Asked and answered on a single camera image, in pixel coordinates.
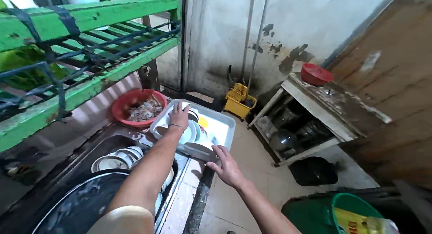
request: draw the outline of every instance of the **hand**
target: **hand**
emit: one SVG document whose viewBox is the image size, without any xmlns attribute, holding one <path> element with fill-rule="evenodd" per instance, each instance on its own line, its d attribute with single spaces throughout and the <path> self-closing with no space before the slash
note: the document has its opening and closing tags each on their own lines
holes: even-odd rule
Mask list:
<svg viewBox="0 0 432 234">
<path fill-rule="evenodd" d="M 179 101 L 178 104 L 174 105 L 174 108 L 172 111 L 168 114 L 169 115 L 169 124 L 176 124 L 181 127 L 183 132 L 187 129 L 189 126 L 189 121 L 187 118 L 187 113 L 189 112 L 189 108 L 191 105 L 187 105 L 187 107 L 184 108 L 184 110 L 181 110 L 182 108 L 182 102 Z"/>
<path fill-rule="evenodd" d="M 219 167 L 216 163 L 210 161 L 207 162 L 207 166 L 215 171 L 224 183 L 235 189 L 239 188 L 240 185 L 245 182 L 245 178 L 243 177 L 243 174 L 241 174 L 237 162 L 235 162 L 225 146 L 213 145 L 212 148 L 219 157 L 222 167 Z"/>
</svg>

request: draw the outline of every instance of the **red plastic bowl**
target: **red plastic bowl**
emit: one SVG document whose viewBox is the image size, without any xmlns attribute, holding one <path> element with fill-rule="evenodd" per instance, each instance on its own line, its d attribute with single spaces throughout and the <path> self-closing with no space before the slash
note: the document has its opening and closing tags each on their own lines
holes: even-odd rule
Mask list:
<svg viewBox="0 0 432 234">
<path fill-rule="evenodd" d="M 158 102 L 161 104 L 162 108 L 165 108 L 168 105 L 165 96 L 155 90 L 150 90 L 150 89 L 130 90 L 127 93 L 121 95 L 119 98 L 117 98 L 117 100 L 115 100 L 115 102 L 112 104 L 111 107 L 112 115 L 118 121 L 130 126 L 134 126 L 136 128 L 149 127 L 156 117 L 142 122 L 127 121 L 127 118 L 129 118 L 128 109 L 131 107 L 132 104 L 142 103 L 146 99 L 150 98 L 152 94 L 154 95 L 156 100 L 158 100 Z"/>
<path fill-rule="evenodd" d="M 313 86 L 322 86 L 333 80 L 331 73 L 320 66 L 304 63 L 300 72 L 301 79 Z"/>
</svg>

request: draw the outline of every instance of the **stainless steel sink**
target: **stainless steel sink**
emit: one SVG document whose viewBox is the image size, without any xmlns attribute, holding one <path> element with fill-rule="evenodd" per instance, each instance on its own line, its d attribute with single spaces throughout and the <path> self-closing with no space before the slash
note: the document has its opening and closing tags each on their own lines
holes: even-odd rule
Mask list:
<svg viewBox="0 0 432 234">
<path fill-rule="evenodd" d="M 141 137 L 143 137 L 143 134 L 140 132 L 118 123 L 111 124 L 100 130 L 74 152 L 69 159 L 57 165 L 46 176 L 47 180 L 41 181 L 42 186 L 35 186 L 33 193 L 28 198 L 20 200 L 22 203 L 11 213 L 10 217 L 1 221 L 0 229 L 10 226 L 10 229 L 7 228 L 8 232 L 28 232 L 22 225 L 23 221 L 28 219 L 29 223 L 31 223 L 31 225 L 26 226 L 32 226 L 32 222 L 35 222 L 35 220 L 39 221 L 46 214 L 44 205 L 49 205 L 48 203 L 52 201 L 51 196 L 54 196 L 62 187 L 67 186 L 68 182 L 91 174 L 90 167 L 97 158 L 129 146 L 138 146 L 146 154 L 150 147 L 139 142 Z M 155 233 L 160 232 L 159 226 L 166 219 L 168 210 L 174 200 L 173 196 L 177 192 L 184 175 L 184 169 L 189 164 L 189 161 L 190 159 L 187 156 L 175 153 L 172 166 L 175 176 L 171 184 L 162 193 L 162 205 L 155 216 Z"/>
</svg>

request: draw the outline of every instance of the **black strap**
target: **black strap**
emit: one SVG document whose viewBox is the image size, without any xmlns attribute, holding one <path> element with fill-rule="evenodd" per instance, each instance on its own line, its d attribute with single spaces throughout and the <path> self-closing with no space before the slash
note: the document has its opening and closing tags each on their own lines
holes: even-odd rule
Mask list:
<svg viewBox="0 0 432 234">
<path fill-rule="evenodd" d="M 21 21 L 29 29 L 29 32 L 33 36 L 35 41 L 37 43 L 41 42 L 39 33 L 36 31 L 35 25 L 33 24 L 33 21 L 31 20 L 29 14 L 27 14 L 27 12 L 25 12 L 24 10 L 15 9 L 15 8 L 7 8 L 7 9 L 4 9 L 3 11 L 8 13 L 9 15 L 16 16 L 19 19 L 19 21 Z"/>
<path fill-rule="evenodd" d="M 48 6 L 47 9 L 53 10 L 57 13 L 58 18 L 61 20 L 63 25 L 66 27 L 67 31 L 72 36 L 79 36 L 81 33 L 77 24 L 75 23 L 75 18 L 70 15 L 69 11 L 65 8 L 59 6 Z"/>
</svg>

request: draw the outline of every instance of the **forearm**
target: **forearm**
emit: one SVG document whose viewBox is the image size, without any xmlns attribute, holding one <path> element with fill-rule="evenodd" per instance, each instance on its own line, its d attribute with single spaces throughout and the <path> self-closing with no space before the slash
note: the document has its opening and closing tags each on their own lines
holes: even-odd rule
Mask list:
<svg viewBox="0 0 432 234">
<path fill-rule="evenodd" d="M 236 187 L 236 190 L 263 234 L 301 234 L 276 207 L 262 196 L 250 181 L 245 180 L 241 186 Z"/>
<path fill-rule="evenodd" d="M 180 127 L 169 127 L 167 133 L 154 144 L 123 182 L 107 212 L 127 205 L 141 206 L 151 212 L 154 210 L 156 198 L 170 172 L 182 133 Z"/>
</svg>

